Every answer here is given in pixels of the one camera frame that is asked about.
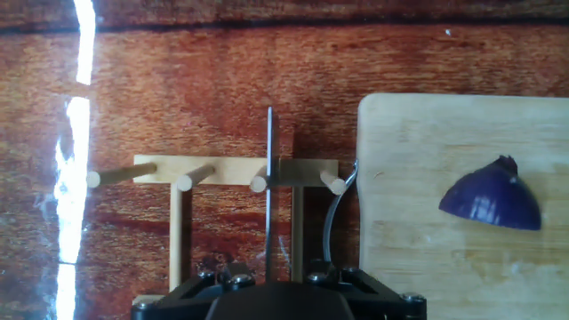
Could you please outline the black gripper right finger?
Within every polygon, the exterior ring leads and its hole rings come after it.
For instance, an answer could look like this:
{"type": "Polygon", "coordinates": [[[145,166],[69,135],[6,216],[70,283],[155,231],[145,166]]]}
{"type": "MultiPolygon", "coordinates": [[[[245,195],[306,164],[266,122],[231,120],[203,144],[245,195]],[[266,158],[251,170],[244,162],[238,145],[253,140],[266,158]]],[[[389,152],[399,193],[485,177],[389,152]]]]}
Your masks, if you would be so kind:
{"type": "Polygon", "coordinates": [[[416,292],[397,293],[359,268],[336,268],[312,260],[303,283],[338,293],[356,319],[426,320],[427,299],[416,292]]]}

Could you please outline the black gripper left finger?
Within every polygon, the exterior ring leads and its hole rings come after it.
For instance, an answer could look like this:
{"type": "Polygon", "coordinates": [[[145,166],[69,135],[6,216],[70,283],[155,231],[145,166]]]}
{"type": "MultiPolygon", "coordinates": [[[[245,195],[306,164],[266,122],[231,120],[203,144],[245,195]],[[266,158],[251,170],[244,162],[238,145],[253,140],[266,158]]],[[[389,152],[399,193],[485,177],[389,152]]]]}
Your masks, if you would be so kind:
{"type": "Polygon", "coordinates": [[[132,320],[205,319],[224,293],[256,285],[243,262],[229,263],[221,272],[201,271],[164,296],[139,296],[132,303],[132,320]]]}

